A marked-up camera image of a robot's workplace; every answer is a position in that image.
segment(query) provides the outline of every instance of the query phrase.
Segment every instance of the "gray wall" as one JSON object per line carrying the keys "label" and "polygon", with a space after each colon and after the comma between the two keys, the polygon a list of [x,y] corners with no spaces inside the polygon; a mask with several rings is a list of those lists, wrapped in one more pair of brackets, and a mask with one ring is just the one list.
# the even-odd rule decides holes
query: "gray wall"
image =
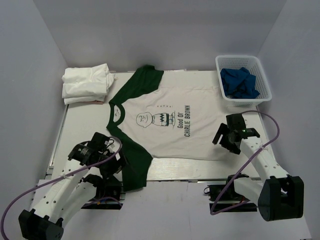
{"label": "gray wall", "polygon": [[[304,213],[314,240],[320,240],[319,13],[318,0],[287,1],[258,54],[273,96],[261,109],[280,125],[273,149],[283,167],[304,181]],[[274,136],[274,125],[265,124]]]}
{"label": "gray wall", "polygon": [[285,0],[34,0],[69,67],[212,70],[257,55]]}
{"label": "gray wall", "polygon": [[[44,177],[64,111],[61,76],[67,65],[32,0],[0,1],[0,42],[2,214]],[[21,239],[18,216],[31,197],[8,213],[11,240]]]}

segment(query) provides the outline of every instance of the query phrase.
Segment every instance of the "white plastic basket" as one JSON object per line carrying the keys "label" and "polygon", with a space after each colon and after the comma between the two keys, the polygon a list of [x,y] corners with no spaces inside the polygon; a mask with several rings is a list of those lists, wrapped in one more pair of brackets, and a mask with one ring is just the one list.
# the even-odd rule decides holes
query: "white plastic basket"
{"label": "white plastic basket", "polygon": [[[220,55],[215,58],[215,63],[218,72],[223,103],[225,106],[256,106],[262,102],[271,100],[272,94],[267,81],[267,77],[257,57],[247,55]],[[255,99],[233,99],[228,98],[225,95],[220,75],[221,70],[240,69],[242,67],[248,69],[250,71],[250,74],[256,76],[255,89],[260,93],[260,95]]]}

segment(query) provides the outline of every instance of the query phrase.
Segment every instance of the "raglan shirt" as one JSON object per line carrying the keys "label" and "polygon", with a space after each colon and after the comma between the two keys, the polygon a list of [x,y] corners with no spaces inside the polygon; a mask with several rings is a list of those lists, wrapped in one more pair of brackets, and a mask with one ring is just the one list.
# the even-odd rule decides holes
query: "raglan shirt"
{"label": "raglan shirt", "polygon": [[217,160],[212,140],[225,115],[213,87],[160,86],[164,72],[138,68],[109,102],[107,129],[122,142],[124,191],[146,186],[153,157]]}

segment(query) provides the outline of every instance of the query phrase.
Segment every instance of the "blue garment in basket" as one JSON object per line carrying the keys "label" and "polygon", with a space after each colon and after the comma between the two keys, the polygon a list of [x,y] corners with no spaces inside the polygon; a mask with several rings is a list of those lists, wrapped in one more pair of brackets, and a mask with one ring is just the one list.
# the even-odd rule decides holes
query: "blue garment in basket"
{"label": "blue garment in basket", "polygon": [[256,76],[248,69],[239,70],[223,68],[220,72],[224,94],[233,99],[255,99],[259,92],[255,89]]}

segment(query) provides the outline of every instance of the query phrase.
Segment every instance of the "green neckline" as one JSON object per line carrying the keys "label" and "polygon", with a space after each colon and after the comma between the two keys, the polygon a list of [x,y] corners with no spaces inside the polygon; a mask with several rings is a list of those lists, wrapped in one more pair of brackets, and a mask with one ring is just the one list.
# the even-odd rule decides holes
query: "green neckline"
{"label": "green neckline", "polygon": [[[110,105],[110,118],[109,118],[108,126],[116,127],[124,121],[126,116],[126,111],[125,111],[125,108],[122,106],[122,104],[114,104],[112,102],[109,102],[109,105]],[[120,113],[121,113],[119,120],[116,122],[114,122],[115,106],[117,106],[120,109]]]}

